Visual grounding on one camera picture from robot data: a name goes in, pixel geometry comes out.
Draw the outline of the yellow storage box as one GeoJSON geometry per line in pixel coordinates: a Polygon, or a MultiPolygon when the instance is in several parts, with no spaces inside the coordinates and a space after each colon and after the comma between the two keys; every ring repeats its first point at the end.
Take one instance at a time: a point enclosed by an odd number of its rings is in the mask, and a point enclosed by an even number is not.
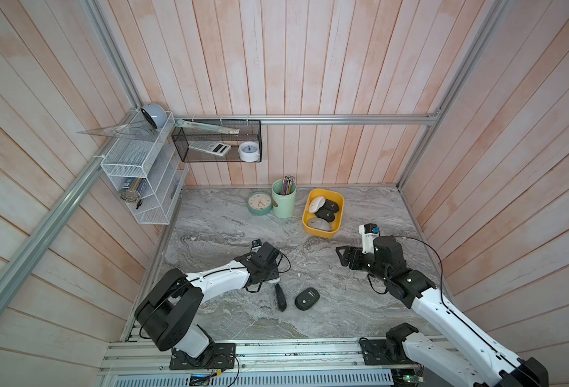
{"type": "Polygon", "coordinates": [[[345,198],[334,190],[314,189],[311,190],[306,200],[305,209],[302,213],[302,224],[305,231],[324,239],[333,238],[341,228],[344,218],[345,198]],[[333,215],[332,221],[317,216],[320,208],[326,204],[334,203],[338,211],[328,208],[333,215]]]}

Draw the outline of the pens in cup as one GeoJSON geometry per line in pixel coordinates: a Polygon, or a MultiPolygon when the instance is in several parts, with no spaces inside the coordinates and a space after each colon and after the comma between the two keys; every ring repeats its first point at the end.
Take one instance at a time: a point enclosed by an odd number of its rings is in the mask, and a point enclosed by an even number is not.
{"type": "Polygon", "coordinates": [[[294,184],[295,184],[295,177],[294,176],[285,176],[282,179],[282,186],[281,186],[281,195],[286,196],[291,194],[294,191],[294,184]]]}

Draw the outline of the black mouse bottom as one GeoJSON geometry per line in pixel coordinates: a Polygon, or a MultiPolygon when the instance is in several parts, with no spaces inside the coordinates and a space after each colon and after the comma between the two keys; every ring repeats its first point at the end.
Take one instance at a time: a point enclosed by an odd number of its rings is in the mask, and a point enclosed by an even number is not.
{"type": "Polygon", "coordinates": [[[300,311],[308,311],[312,308],[320,299],[320,294],[315,288],[309,287],[302,290],[299,295],[294,300],[294,304],[300,311]]]}

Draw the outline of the black mouse top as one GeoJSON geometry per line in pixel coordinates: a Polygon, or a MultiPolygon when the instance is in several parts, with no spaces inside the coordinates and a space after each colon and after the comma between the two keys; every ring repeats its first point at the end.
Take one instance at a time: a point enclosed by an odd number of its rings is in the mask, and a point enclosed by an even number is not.
{"type": "Polygon", "coordinates": [[[318,219],[323,219],[328,223],[332,223],[335,221],[335,214],[333,211],[330,211],[326,208],[321,208],[314,213],[315,217],[318,219]]]}

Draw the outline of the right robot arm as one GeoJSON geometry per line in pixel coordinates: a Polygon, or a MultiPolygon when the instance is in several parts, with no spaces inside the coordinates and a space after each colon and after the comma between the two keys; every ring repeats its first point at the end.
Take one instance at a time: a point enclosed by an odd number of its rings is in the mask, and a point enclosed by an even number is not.
{"type": "Polygon", "coordinates": [[[385,292],[429,322],[458,350],[441,348],[408,322],[391,328],[384,340],[361,338],[367,365],[419,364],[454,386],[547,386],[547,369],[535,358],[523,359],[494,340],[450,303],[440,287],[407,266],[395,236],[364,233],[360,248],[342,246],[343,267],[365,271],[382,281],[385,292]]]}

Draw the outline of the binder clips jar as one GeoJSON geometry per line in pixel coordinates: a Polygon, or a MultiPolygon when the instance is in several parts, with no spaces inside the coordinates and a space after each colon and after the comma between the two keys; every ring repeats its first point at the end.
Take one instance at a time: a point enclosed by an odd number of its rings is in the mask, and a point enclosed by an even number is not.
{"type": "Polygon", "coordinates": [[[141,177],[126,177],[118,193],[125,203],[137,203],[143,196],[144,179],[141,177]]]}

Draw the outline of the green round clock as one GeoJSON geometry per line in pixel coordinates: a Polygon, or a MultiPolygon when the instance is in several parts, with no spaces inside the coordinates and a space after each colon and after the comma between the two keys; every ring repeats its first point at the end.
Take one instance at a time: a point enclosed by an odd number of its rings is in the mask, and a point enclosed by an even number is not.
{"type": "Polygon", "coordinates": [[[269,214],[273,209],[273,200],[269,193],[255,192],[247,199],[247,209],[255,216],[269,214]]]}

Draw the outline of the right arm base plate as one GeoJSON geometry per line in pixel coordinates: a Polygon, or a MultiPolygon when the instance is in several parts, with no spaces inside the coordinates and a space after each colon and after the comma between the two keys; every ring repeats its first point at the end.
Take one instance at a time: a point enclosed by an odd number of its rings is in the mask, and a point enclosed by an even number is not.
{"type": "Polygon", "coordinates": [[[408,364],[421,366],[421,364],[412,361],[405,354],[404,342],[402,340],[394,338],[370,340],[366,337],[361,337],[358,344],[366,365],[408,364]]]}

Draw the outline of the grey white mouse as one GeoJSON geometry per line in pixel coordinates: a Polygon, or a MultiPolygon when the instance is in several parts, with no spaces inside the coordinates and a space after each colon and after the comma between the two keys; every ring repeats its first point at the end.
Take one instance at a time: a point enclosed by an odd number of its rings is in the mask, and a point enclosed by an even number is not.
{"type": "Polygon", "coordinates": [[[323,219],[313,218],[308,221],[308,227],[324,232],[332,232],[332,226],[330,223],[323,219]]]}

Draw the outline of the green pen cup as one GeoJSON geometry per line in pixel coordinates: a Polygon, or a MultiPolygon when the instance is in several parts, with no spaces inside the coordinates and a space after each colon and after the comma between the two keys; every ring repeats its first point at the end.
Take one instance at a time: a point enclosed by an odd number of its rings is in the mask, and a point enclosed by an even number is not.
{"type": "Polygon", "coordinates": [[[282,179],[272,184],[273,214],[279,219],[288,219],[293,216],[295,210],[297,185],[294,191],[286,196],[281,195],[282,179]]]}

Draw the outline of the clear triangle ruler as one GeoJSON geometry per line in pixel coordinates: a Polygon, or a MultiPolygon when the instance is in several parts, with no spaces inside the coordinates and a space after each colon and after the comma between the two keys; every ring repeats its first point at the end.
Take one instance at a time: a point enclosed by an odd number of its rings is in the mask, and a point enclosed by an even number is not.
{"type": "Polygon", "coordinates": [[[79,132],[79,134],[129,140],[153,141],[157,135],[159,135],[159,131],[152,127],[152,125],[147,121],[141,119],[111,127],[89,129],[79,132]]]}

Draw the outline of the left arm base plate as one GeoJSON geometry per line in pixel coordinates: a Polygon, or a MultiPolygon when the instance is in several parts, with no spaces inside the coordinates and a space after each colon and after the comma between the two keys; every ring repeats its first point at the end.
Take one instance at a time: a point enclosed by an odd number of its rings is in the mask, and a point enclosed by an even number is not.
{"type": "Polygon", "coordinates": [[[204,353],[192,358],[186,352],[173,348],[169,364],[171,370],[215,369],[224,371],[234,369],[236,364],[235,343],[211,343],[204,353]]]}

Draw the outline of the white calculator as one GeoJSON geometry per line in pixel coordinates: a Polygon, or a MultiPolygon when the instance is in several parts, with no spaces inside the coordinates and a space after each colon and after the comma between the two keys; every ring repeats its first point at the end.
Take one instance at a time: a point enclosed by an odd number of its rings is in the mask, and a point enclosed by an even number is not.
{"type": "Polygon", "coordinates": [[[220,143],[218,141],[190,141],[189,149],[199,153],[205,153],[210,156],[225,157],[231,150],[231,145],[220,143]]]}

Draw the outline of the white tape roll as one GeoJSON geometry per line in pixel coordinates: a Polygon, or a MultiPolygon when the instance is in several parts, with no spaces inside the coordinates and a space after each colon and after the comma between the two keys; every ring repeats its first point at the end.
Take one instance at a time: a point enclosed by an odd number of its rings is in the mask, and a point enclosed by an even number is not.
{"type": "Polygon", "coordinates": [[[260,145],[254,141],[241,143],[238,148],[239,159],[247,163],[255,163],[260,161],[260,145]]]}

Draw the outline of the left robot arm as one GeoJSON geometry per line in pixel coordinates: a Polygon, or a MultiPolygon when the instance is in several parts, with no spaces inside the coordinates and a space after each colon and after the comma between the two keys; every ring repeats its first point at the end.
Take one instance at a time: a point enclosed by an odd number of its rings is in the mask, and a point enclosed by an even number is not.
{"type": "Polygon", "coordinates": [[[171,269],[139,303],[135,319],[160,351],[175,349],[199,358],[213,342],[194,322],[200,306],[233,290],[255,286],[259,292],[263,283],[279,282],[281,261],[289,258],[265,242],[215,269],[198,273],[171,269]]]}

